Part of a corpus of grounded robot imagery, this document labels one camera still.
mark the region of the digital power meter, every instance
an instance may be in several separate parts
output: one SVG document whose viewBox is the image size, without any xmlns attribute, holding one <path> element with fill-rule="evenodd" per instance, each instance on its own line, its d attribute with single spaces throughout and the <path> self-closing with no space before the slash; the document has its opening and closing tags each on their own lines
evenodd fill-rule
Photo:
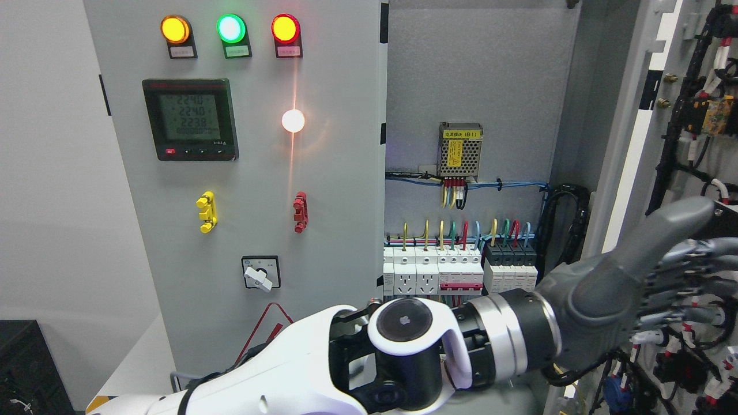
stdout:
<svg viewBox="0 0 738 415">
<path fill-rule="evenodd" d="M 145 79 L 142 82 L 159 160 L 236 160 L 227 79 Z"/>
</svg>

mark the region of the red indicator light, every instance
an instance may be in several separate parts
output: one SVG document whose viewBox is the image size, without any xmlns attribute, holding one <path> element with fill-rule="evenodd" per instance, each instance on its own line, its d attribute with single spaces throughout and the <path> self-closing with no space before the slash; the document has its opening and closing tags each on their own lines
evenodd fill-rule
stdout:
<svg viewBox="0 0 738 415">
<path fill-rule="evenodd" d="M 282 44 L 292 43 L 300 36 L 300 22 L 287 13 L 277 15 L 272 20 L 272 34 Z"/>
</svg>

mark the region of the robotic arm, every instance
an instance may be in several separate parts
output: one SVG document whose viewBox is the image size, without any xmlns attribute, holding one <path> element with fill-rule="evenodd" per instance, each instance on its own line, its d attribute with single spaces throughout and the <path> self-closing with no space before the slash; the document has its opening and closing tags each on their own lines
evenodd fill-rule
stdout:
<svg viewBox="0 0 738 415">
<path fill-rule="evenodd" d="M 738 291 L 734 281 L 702 278 L 738 270 L 738 238 L 682 242 L 715 212 L 705 198 L 666 206 L 614 251 L 558 266 L 535 292 L 515 289 L 454 309 L 423 298 L 372 302 L 362 310 L 331 307 L 186 391 L 118 397 L 92 412 L 365 415 L 399 409 L 419 415 L 456 389 L 491 385 L 554 361 L 582 369 L 633 332 L 684 318 L 685 309 L 675 306 L 681 298 Z M 369 356 L 376 374 L 353 385 L 352 369 Z"/>
</svg>

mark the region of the green indicator light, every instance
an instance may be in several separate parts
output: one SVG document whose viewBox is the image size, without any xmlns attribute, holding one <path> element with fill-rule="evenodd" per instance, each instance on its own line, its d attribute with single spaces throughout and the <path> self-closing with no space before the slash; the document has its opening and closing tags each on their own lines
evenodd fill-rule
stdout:
<svg viewBox="0 0 738 415">
<path fill-rule="evenodd" d="M 244 21 L 235 14 L 222 15 L 218 19 L 217 29 L 221 39 L 229 44 L 237 44 L 246 35 Z"/>
</svg>

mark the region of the yellow terminal connector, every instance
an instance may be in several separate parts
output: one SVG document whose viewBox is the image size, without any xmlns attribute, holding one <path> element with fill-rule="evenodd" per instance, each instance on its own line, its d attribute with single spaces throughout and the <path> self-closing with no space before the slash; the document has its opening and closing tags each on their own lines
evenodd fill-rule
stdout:
<svg viewBox="0 0 738 415">
<path fill-rule="evenodd" d="M 200 232 L 209 233 L 218 224 L 218 214 L 215 211 L 215 194 L 206 191 L 197 199 L 195 204 L 200 209 L 199 218 L 203 221 L 203 224 L 200 225 Z"/>
</svg>

